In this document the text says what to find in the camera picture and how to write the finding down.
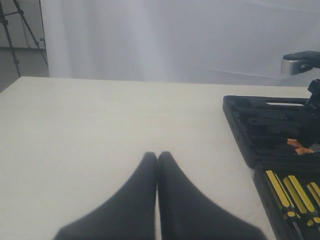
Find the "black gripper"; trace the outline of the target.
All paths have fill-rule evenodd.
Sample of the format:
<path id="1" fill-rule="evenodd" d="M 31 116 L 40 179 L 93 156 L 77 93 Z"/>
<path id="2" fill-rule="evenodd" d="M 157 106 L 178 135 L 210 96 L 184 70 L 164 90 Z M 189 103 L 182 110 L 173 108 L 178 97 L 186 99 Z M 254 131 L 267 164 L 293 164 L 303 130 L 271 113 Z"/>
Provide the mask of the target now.
<path id="1" fill-rule="evenodd" d="M 298 138 L 305 148 L 309 148 L 320 139 L 320 80 L 313 80 L 307 90 L 311 96 L 303 109 L 311 119 L 303 126 Z"/>

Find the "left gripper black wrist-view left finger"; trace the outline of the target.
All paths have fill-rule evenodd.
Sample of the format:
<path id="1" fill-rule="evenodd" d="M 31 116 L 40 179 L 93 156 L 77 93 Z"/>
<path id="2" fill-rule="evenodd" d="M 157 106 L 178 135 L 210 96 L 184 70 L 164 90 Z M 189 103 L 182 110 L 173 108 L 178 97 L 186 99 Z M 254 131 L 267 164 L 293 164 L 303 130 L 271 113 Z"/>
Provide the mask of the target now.
<path id="1" fill-rule="evenodd" d="M 56 240 L 154 240 L 157 157 L 144 153 L 127 182 L 105 203 L 62 227 Z"/>

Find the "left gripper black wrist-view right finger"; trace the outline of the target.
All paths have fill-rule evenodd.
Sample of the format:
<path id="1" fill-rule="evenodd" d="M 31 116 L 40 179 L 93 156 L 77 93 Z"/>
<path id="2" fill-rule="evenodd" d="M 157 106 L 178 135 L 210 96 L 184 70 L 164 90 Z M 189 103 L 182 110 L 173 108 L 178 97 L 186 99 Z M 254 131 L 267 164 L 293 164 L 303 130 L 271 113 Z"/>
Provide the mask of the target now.
<path id="1" fill-rule="evenodd" d="M 158 157 L 158 203 L 164 240 L 264 240 L 263 232 L 206 197 L 168 151 Z"/>

